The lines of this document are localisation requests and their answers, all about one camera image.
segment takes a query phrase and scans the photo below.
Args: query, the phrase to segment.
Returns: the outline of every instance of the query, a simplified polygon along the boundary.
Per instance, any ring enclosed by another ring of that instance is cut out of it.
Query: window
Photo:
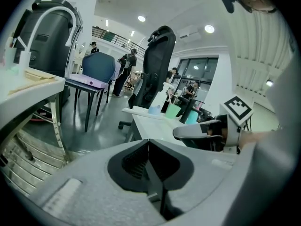
[[[179,75],[196,80],[212,81],[218,58],[183,59],[178,66]]]

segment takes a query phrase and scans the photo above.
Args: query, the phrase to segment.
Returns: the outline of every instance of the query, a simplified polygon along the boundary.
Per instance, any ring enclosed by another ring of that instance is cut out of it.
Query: recessed light
[[[266,84],[267,84],[267,86],[270,86],[270,87],[271,87],[271,86],[274,84],[274,82],[271,81],[271,80],[267,80],[267,83],[266,83]]]
[[[138,16],[138,20],[141,21],[141,22],[145,22],[145,17],[143,17],[143,16]]]
[[[214,27],[211,25],[206,25],[205,26],[205,31],[208,33],[213,33],[214,32]]]

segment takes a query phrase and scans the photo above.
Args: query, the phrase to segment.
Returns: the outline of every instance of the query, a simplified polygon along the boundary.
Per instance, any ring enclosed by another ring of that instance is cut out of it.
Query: white wall
[[[0,58],[2,58],[1,54],[4,49],[5,42],[11,32],[13,32],[20,21],[22,14],[24,11],[31,7],[31,4],[35,0],[23,0],[18,8],[16,9],[15,13],[13,14],[13,17],[11,17],[9,23],[7,24],[7,27],[1,34],[1,41],[0,41]],[[86,42],[85,50],[89,46],[89,42],[92,37],[92,25],[93,25],[93,19],[94,19],[94,9],[95,9],[95,3],[96,0],[66,0],[70,2],[71,4],[76,3],[76,7],[78,8],[78,11],[80,12],[80,15],[83,20],[83,33],[79,37],[79,44],[82,44],[83,42]]]
[[[106,18],[94,15],[93,26],[98,26],[102,29],[108,29],[110,32],[120,35],[125,39],[130,39],[133,43],[139,44],[139,42],[145,37],[143,34],[135,31],[134,35],[131,37],[132,30],[135,30],[129,26],[118,23],[116,21],[108,19],[109,26],[106,26]]]
[[[279,121],[273,112],[256,103],[253,105],[253,110],[252,131],[267,131],[278,128]]]
[[[99,48],[100,52],[103,52],[105,54],[111,55],[114,57],[116,60],[121,58],[125,54],[129,54],[129,50],[125,49],[119,45],[116,45],[114,43],[108,42],[106,40],[102,40],[97,37],[92,37],[91,42],[95,41],[97,44],[97,47]],[[134,69],[135,71],[140,71],[143,68],[143,59],[139,56],[137,56],[137,63],[136,63],[136,68]]]
[[[227,101],[233,95],[231,61],[227,47],[203,47],[175,52],[168,68],[178,67],[181,59],[200,57],[219,58],[210,90],[202,106],[216,116],[220,112],[220,103]]]

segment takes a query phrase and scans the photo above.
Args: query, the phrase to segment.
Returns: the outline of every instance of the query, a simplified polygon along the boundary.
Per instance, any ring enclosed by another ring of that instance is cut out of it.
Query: floor
[[[98,97],[95,96],[90,114],[88,131],[84,132],[87,113],[86,92],[81,93],[76,111],[74,111],[75,89],[71,88],[71,95],[62,110],[62,134],[64,144],[69,151],[88,153],[107,147],[122,144],[126,138],[128,127],[118,129],[119,121],[131,121],[130,114],[121,112],[128,107],[130,94],[125,93],[120,98],[109,97],[106,103],[106,94],[103,94],[99,114],[96,117]],[[57,146],[52,124],[48,122],[30,121],[24,131],[48,144]]]

